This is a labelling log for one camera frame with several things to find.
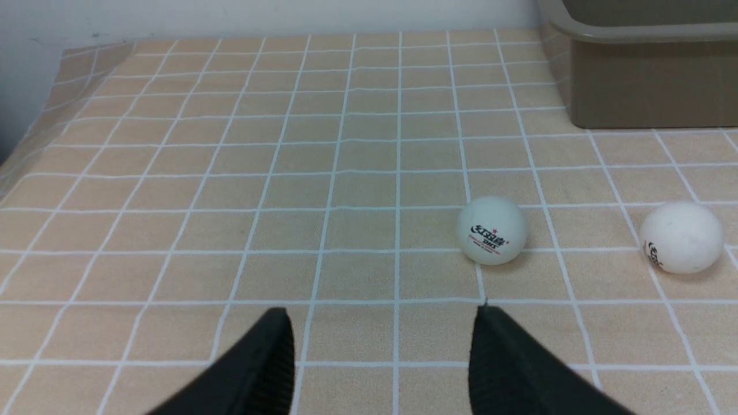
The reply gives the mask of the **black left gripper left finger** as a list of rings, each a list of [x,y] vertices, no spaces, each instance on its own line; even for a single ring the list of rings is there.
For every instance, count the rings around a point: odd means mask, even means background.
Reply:
[[[213,365],[150,414],[288,414],[295,393],[295,336],[272,307]]]

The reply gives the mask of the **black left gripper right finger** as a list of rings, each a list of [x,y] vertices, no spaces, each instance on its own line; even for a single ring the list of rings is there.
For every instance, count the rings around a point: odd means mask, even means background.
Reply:
[[[577,375],[495,305],[472,331],[468,393],[474,414],[632,414]]]

